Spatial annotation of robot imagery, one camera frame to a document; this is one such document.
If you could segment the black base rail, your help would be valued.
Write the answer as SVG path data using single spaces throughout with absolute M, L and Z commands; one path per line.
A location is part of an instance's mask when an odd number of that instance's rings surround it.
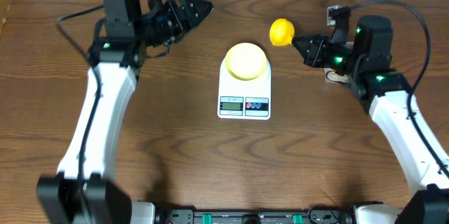
M 350 211 L 336 211 L 324 206 L 305 211 L 194 211 L 159 209 L 155 224 L 352 224 Z

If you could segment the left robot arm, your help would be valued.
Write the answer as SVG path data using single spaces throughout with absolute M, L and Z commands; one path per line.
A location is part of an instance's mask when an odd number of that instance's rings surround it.
M 163 223 L 151 202 L 134 202 L 114 183 L 127 104 L 150 46 L 171 46 L 213 12 L 207 0 L 103 0 L 88 63 L 88 87 L 72 141 L 36 193 L 51 223 Z

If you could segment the yellow bowl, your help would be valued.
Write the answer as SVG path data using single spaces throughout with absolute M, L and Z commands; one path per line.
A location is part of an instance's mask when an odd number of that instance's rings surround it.
M 251 81 L 260 77 L 267 68 L 264 51 L 252 43 L 240 43 L 232 46 L 225 58 L 225 67 L 233 78 Z

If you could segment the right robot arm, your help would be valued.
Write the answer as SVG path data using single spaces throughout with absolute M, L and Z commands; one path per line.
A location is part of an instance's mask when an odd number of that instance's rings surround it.
M 448 155 L 424 120 L 406 78 L 390 67 L 389 19 L 367 15 L 357 22 L 354 45 L 322 35 L 294 37 L 310 67 L 346 76 L 365 113 L 379 126 L 406 176 L 412 195 L 403 209 L 380 202 L 354 204 L 342 223 L 447 223 Z

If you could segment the yellow measuring scoop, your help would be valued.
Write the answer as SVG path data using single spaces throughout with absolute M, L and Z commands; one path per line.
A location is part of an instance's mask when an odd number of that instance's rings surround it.
M 279 18 L 273 22 L 269 31 L 269 39 L 274 46 L 287 46 L 292 44 L 295 28 L 289 20 Z

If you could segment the clear plastic container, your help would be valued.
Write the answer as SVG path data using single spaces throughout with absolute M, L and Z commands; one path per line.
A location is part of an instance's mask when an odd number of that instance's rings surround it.
M 327 83 L 348 82 L 349 65 L 353 60 L 353 42 L 333 44 L 324 53 L 324 74 Z

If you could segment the white digital kitchen scale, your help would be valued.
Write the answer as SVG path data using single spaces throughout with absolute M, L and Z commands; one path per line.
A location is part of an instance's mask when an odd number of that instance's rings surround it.
M 217 115 L 221 119 L 268 120 L 272 114 L 272 71 L 269 61 L 256 79 L 233 77 L 224 59 L 220 66 Z

